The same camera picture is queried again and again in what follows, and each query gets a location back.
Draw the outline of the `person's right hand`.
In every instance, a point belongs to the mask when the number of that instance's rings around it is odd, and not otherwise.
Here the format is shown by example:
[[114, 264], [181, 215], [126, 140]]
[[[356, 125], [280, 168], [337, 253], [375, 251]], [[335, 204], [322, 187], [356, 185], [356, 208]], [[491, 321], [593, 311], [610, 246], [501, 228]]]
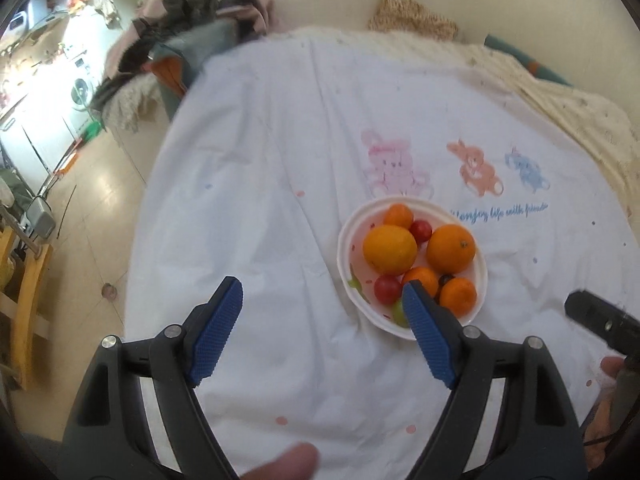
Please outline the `person's right hand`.
[[[606, 356], [601, 361], [601, 370], [609, 378], [616, 379], [624, 367], [624, 359], [619, 356]], [[585, 432], [585, 441], [603, 439], [613, 433], [611, 429], [611, 406], [614, 393], [607, 393], [598, 405], [596, 414]], [[598, 468], [605, 460], [606, 443], [604, 441], [585, 447], [586, 462], [589, 470]]]

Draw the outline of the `person's left hand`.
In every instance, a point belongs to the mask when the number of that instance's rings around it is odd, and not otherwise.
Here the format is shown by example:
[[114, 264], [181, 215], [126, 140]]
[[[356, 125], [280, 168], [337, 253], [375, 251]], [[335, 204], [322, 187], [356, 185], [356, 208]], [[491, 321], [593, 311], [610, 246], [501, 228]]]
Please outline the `person's left hand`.
[[320, 453], [311, 443], [299, 443], [275, 460], [242, 475], [242, 480], [309, 480], [314, 478]]

